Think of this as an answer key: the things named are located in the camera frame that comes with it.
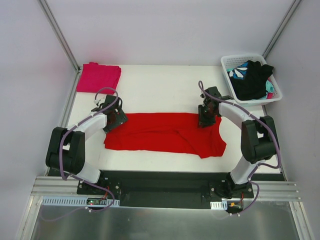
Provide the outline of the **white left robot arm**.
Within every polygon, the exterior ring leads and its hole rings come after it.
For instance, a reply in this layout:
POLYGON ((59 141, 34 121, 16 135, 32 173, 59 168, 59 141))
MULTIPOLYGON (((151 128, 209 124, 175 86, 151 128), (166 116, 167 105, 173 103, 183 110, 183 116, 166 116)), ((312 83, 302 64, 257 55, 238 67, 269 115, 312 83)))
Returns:
POLYGON ((90 114, 77 124, 55 127, 45 158, 46 166, 60 171, 64 180, 75 177, 81 181, 82 190, 96 195, 107 194, 109 189, 104 172, 86 161, 86 141, 97 132, 109 134, 127 122, 122 106, 120 97, 108 94, 104 102, 97 102, 90 114))

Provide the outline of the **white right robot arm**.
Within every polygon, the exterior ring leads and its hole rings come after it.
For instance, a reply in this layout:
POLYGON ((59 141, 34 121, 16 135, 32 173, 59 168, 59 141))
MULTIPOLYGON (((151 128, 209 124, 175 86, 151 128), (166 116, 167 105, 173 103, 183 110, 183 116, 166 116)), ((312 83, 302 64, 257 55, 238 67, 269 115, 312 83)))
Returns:
POLYGON ((241 130, 242 156, 225 180, 214 187, 217 196, 231 199, 249 187, 258 167, 266 165, 273 156, 280 156, 275 122, 268 115, 256 117, 232 97, 222 96, 215 86, 203 89, 200 96, 203 98, 203 103, 198 106, 200 127, 211 127, 219 117, 225 117, 241 130))

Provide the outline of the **white plastic laundry basket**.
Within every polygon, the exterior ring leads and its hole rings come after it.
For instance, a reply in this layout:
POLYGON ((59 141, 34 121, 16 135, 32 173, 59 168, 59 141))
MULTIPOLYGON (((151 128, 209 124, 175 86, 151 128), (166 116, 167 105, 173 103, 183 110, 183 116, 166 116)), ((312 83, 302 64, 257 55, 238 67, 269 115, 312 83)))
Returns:
POLYGON ((258 54, 228 55, 220 59, 223 76, 234 100, 243 107, 266 105, 282 99, 274 67, 258 54))

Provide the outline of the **red t shirt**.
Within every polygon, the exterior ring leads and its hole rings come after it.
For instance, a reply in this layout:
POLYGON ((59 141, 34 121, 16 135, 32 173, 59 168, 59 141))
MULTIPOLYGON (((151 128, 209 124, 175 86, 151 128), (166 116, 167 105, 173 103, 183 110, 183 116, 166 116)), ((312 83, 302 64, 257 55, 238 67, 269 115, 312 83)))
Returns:
POLYGON ((204 159, 223 156, 227 147, 220 135, 220 117, 204 128, 196 113, 129 113, 127 118, 106 134, 106 149, 192 154, 204 159))

